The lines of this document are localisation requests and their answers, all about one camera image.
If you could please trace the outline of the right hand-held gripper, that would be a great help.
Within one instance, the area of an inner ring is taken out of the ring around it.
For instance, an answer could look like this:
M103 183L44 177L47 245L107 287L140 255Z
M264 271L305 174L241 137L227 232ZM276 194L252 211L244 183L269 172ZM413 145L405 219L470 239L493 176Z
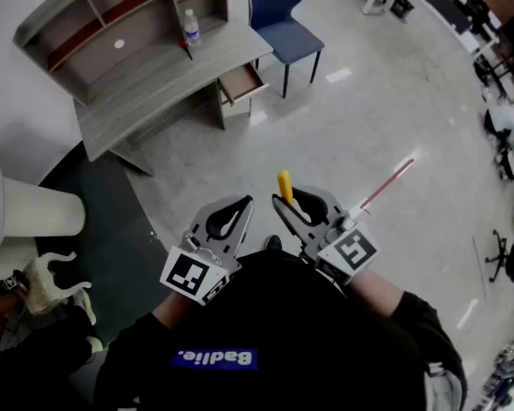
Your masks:
M292 204L274 194L272 206L314 268L337 285L347 285L377 257L377 241L365 223L352 220L325 189L295 185Z

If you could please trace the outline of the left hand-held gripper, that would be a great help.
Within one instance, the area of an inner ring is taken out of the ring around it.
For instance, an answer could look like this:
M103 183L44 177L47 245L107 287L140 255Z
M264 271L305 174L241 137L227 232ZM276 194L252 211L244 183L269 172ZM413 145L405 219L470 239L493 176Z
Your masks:
M159 281L198 304L207 305L241 269L236 256L254 210L248 195L231 195L204 205L179 247L170 250Z

